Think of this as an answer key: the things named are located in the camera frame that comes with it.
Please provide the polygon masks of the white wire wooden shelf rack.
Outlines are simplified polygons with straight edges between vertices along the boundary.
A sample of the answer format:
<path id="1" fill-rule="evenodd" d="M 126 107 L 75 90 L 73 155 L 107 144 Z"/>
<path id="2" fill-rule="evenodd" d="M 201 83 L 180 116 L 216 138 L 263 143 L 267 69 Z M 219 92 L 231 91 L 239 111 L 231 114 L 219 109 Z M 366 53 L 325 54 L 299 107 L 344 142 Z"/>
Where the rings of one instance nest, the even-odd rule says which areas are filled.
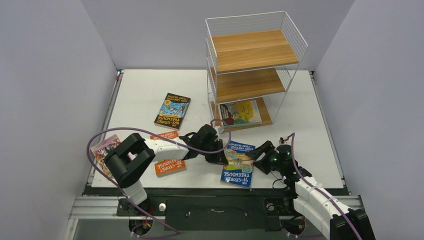
<path id="1" fill-rule="evenodd" d="M 276 121 L 308 43 L 284 11 L 210 17 L 205 20 L 207 96 L 221 132 Z M 262 124 L 230 127 L 219 105 L 255 100 Z"/>

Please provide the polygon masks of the blue 91-storey treehouse book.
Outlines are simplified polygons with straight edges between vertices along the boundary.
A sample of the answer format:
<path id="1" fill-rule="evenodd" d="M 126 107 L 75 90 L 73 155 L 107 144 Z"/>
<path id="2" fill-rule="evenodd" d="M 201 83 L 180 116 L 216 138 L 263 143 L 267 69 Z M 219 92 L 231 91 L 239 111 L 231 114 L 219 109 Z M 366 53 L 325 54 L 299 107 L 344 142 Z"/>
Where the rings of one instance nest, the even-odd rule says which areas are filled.
<path id="1" fill-rule="evenodd" d="M 253 160 L 246 153 L 256 149 L 254 145 L 231 140 L 224 151 L 228 165 L 224 165 L 220 181 L 249 189 L 253 176 Z"/>

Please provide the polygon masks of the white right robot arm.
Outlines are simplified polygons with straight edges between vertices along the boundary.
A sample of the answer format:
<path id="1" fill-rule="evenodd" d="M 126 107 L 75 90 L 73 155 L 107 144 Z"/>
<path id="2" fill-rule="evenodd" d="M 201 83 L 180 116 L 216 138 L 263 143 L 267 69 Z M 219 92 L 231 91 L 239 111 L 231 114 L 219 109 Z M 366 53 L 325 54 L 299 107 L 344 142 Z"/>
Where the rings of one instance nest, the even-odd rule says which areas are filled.
<path id="1" fill-rule="evenodd" d="M 246 155 L 265 174 L 277 171 L 284 177 L 290 195 L 282 199 L 283 209 L 308 219 L 328 240 L 374 240 L 368 215 L 353 209 L 320 186 L 312 174 L 299 166 L 289 144 L 275 147 L 266 141 Z"/>

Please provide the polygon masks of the yellow Brideshead Revisited book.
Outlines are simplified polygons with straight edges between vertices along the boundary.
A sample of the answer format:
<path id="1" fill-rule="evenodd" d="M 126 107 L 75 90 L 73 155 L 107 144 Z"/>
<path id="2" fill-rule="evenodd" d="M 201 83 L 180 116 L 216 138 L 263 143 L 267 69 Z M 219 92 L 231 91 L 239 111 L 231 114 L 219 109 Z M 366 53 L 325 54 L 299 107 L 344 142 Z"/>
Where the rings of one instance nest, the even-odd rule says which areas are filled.
<path id="1" fill-rule="evenodd" d="M 229 127 L 246 127 L 262 124 L 256 100 L 223 103 L 218 107 L 221 119 Z"/>

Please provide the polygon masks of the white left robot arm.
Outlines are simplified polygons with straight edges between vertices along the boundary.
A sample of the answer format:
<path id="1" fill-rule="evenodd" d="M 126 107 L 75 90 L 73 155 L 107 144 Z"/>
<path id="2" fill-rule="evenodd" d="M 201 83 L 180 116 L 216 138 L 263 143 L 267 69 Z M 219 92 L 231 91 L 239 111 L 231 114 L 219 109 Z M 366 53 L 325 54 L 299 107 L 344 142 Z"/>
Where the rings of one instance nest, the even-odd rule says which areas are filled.
<path id="1" fill-rule="evenodd" d="M 132 133 L 108 152 L 104 163 L 128 197 L 129 208 L 136 215 L 143 215 L 149 210 L 149 201 L 141 176 L 152 162 L 185 161 L 203 155 L 208 163 L 228 165 L 225 148 L 219 132 L 209 124 L 174 139 L 144 139 L 139 133 Z"/>

